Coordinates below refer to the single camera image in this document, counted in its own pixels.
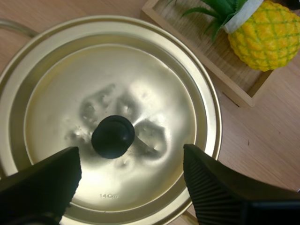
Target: pot lid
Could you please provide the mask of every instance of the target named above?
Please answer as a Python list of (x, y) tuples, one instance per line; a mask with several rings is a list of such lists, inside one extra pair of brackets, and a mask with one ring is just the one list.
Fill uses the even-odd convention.
[[(178, 40), (136, 19), (93, 16), (45, 31), (10, 62), (0, 86), (6, 175), (78, 146), (82, 179), (62, 224), (166, 224), (190, 204), (183, 145), (217, 158), (221, 121), (203, 66)], [(110, 115), (135, 140), (117, 159), (91, 135)]]

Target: black knob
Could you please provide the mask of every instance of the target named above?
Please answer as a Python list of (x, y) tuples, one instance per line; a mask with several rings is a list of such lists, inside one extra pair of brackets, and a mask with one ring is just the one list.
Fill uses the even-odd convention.
[(131, 122), (122, 116), (109, 116), (102, 120), (92, 135), (92, 146), (104, 158), (122, 156), (135, 138)]

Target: wooden box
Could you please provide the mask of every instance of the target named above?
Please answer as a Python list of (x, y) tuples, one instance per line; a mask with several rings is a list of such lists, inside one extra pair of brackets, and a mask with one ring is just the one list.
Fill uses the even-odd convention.
[(206, 67), (214, 84), (238, 106), (254, 106), (268, 85), (280, 74), (279, 70), (253, 70), (233, 52), (222, 30), (214, 43), (210, 34), (203, 35), (211, 18), (199, 13), (182, 17), (192, 7), (201, 6), (199, 0), (149, 0), (141, 11), (141, 18), (173, 34), (188, 46)]

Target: wooden table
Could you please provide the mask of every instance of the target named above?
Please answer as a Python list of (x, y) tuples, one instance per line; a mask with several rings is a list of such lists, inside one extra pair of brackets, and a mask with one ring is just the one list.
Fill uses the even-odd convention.
[[(146, 0), (1, 0), (0, 18), (41, 32), (85, 15), (139, 17)], [(28, 42), (0, 31), (0, 70)], [(300, 188), (300, 55), (284, 69), (252, 109), (219, 94), (223, 143), (219, 160), (232, 169), (280, 187)], [(173, 225), (182, 225), (181, 218)]]

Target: green leaf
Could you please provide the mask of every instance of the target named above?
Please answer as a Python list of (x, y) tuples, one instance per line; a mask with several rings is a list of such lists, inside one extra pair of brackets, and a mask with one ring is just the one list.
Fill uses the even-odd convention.
[(203, 32), (203, 34), (206, 34), (213, 26), (215, 26), (215, 23), (217, 23), (218, 21), (215, 19), (213, 20), (205, 29), (205, 31)]
[(237, 0), (227, 0), (228, 4), (232, 7), (232, 8), (236, 8), (236, 2)]
[(202, 0), (206, 5), (210, 6), (216, 13), (218, 13), (222, 20), (225, 20), (229, 14), (236, 10), (227, 0)]
[(246, 3), (247, 0), (237, 0), (236, 1), (236, 7), (235, 7), (235, 11), (239, 12), (240, 9), (243, 7), (243, 5)]
[(185, 11), (185, 13), (182, 14), (182, 16), (188, 15), (190, 13), (203, 13), (203, 14), (206, 14), (206, 15), (213, 16), (213, 17), (215, 17), (217, 19), (220, 19), (220, 15), (218, 13), (216, 13), (214, 11), (210, 11), (207, 8), (204, 8), (204, 7), (191, 8), (191, 9)]
[(215, 42), (217, 34), (221, 30), (223, 24), (219, 21), (216, 21), (214, 25), (212, 26), (212, 32), (211, 32), (211, 41)]

